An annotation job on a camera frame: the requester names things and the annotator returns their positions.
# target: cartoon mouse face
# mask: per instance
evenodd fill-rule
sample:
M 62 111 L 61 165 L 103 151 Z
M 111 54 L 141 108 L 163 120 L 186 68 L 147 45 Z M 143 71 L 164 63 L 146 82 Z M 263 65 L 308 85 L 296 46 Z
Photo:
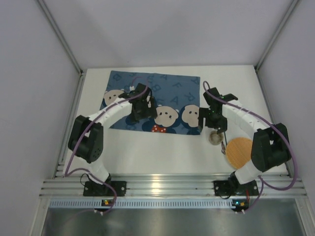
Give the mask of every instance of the cartoon mouse face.
M 118 98 L 118 96 L 120 94 L 124 93 L 123 90 L 118 90 L 118 89 L 114 89 L 114 90 L 110 90 L 108 92 L 105 92 L 104 94 L 104 100 L 105 100 L 105 104 L 107 106 L 109 106 L 111 103 L 113 103 L 116 98 Z
M 188 105 L 184 107 L 182 113 L 183 122 L 187 123 L 190 127 L 198 127 L 199 107 L 196 105 Z
M 157 118 L 154 119 L 156 124 L 170 127 L 175 123 L 176 119 L 178 119 L 178 112 L 173 108 L 167 106 L 157 107 Z

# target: cork coaster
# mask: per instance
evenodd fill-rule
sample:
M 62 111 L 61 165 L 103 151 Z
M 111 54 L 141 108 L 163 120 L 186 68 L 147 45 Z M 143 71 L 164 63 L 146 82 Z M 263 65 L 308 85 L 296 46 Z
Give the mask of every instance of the cork coaster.
M 226 146 L 226 158 L 229 163 L 239 169 L 251 159 L 252 140 L 247 138 L 236 138 Z

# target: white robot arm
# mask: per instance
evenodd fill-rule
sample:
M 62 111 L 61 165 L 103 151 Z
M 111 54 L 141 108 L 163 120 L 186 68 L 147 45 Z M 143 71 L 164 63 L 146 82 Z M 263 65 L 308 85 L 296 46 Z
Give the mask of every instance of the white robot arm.
M 247 184 L 263 172 L 281 165 L 291 158 L 284 140 L 271 127 L 245 109 L 233 94 L 222 96 L 216 88 L 211 88 L 203 96 L 209 108 L 199 109 L 200 130 L 203 128 L 205 119 L 207 127 L 218 130 L 218 133 L 224 132 L 227 130 L 227 119 L 229 119 L 253 139 L 251 160 L 231 174 L 230 179 L 234 182 L 234 185 Z M 214 97 L 242 109 L 231 105 L 223 105 Z M 273 126 L 288 140 L 287 130 L 283 124 L 279 123 Z
M 136 89 L 133 89 L 129 94 L 121 94 L 110 106 L 88 117 L 78 116 L 75 119 L 68 148 L 72 151 L 76 150 L 74 154 L 80 157 L 84 163 L 84 168 L 80 168 L 80 170 L 85 170 L 90 175 L 90 179 L 96 183 L 101 183 L 99 180 L 110 179 L 110 174 L 102 159 L 99 158 L 103 152 L 103 131 L 128 115 L 130 115 L 130 121 L 135 123 L 143 118 L 157 117 L 155 99 L 149 87 L 138 84 Z M 91 127 L 85 133 L 84 131 L 89 125 Z

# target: black mounting bracket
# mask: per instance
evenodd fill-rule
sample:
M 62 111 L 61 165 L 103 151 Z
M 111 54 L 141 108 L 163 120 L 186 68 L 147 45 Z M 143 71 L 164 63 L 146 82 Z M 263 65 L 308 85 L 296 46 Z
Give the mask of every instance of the black mounting bracket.
M 108 182 L 111 187 L 116 191 L 117 197 L 123 197 L 126 194 L 127 182 L 126 181 L 110 181 Z M 113 191 L 103 184 L 95 183 L 94 181 L 86 181 L 84 184 L 83 196 L 85 197 L 113 197 Z
M 237 188 L 233 188 L 228 180 L 213 181 L 215 196 L 222 198 L 227 196 L 246 196 L 247 192 L 250 196 L 258 196 L 258 187 L 255 180 L 246 184 L 239 184 Z

